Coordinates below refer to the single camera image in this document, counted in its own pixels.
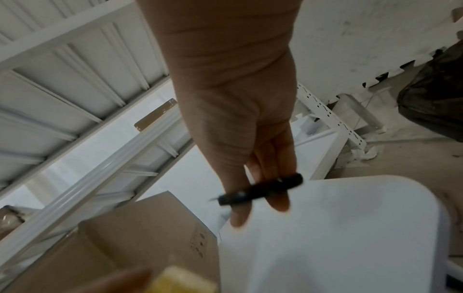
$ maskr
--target fingernail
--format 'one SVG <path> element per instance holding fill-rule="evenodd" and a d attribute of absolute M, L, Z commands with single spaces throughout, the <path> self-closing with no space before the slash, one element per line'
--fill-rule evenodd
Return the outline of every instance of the fingernail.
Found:
<path fill-rule="evenodd" d="M 242 215 L 232 211 L 230 216 L 230 224 L 233 227 L 241 227 L 244 224 L 244 219 Z"/>

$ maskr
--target cardboard box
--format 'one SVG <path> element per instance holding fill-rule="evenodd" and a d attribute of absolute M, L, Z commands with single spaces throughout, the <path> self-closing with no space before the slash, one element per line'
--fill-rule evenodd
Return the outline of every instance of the cardboard box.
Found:
<path fill-rule="evenodd" d="M 119 269 L 186 268 L 220 285 L 217 238 L 170 192 L 83 221 L 5 292 L 62 293 Z"/>

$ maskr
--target yellow sponge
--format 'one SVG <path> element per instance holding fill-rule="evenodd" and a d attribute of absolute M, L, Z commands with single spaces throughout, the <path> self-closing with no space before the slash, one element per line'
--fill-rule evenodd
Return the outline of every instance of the yellow sponge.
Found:
<path fill-rule="evenodd" d="M 170 266 L 145 293 L 216 293 L 217 284 L 184 268 Z"/>

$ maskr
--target forearm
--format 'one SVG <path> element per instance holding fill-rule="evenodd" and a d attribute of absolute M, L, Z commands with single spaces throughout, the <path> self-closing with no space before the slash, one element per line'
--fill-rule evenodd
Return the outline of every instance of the forearm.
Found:
<path fill-rule="evenodd" d="M 300 0 L 137 1 L 176 90 L 215 87 L 275 62 L 288 50 L 300 6 Z"/>

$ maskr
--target black plastic bag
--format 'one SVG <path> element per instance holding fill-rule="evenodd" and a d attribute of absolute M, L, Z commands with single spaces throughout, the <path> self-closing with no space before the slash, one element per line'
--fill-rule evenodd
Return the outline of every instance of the black plastic bag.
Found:
<path fill-rule="evenodd" d="M 463 142 L 463 40 L 429 61 L 397 103 L 405 118 Z"/>

